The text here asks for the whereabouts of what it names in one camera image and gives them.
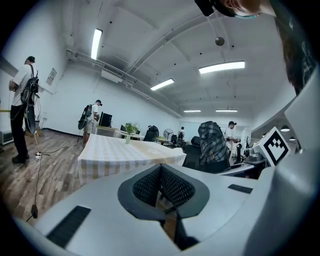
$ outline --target air conditioner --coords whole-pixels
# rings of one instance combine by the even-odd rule
[[[124,80],[124,74],[125,73],[121,72],[120,70],[107,64],[103,65],[103,69],[101,71],[101,76],[103,78],[113,81],[115,83],[122,82]]]
[[[10,142],[13,142],[14,138],[12,137],[11,131],[1,131],[0,130],[0,144],[5,145]]]

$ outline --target monitor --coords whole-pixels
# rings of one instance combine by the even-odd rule
[[[102,112],[101,117],[100,117],[100,121],[99,121],[99,126],[110,127],[111,126],[111,119],[112,119],[112,115]]]

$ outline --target white tablecloth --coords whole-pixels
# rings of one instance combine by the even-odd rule
[[[171,149],[149,141],[126,140],[91,134],[78,157],[77,169],[80,184],[103,176],[126,172],[151,164],[182,166],[186,154],[181,148]]]

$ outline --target plaid shirt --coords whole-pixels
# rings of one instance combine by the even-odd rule
[[[226,141],[216,122],[208,121],[200,124],[198,133],[201,138],[200,165],[227,159]]]

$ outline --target ceiling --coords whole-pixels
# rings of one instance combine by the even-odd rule
[[[65,0],[61,10],[67,49],[90,56],[94,31],[103,30],[97,60],[148,87],[172,78],[175,83],[155,93],[182,115],[225,108],[252,115],[262,88],[276,89],[283,79],[271,16],[252,22],[215,12],[206,18],[194,0]],[[222,47],[215,44],[217,36],[225,39]],[[246,67],[199,73],[200,67],[231,61],[245,61]]]

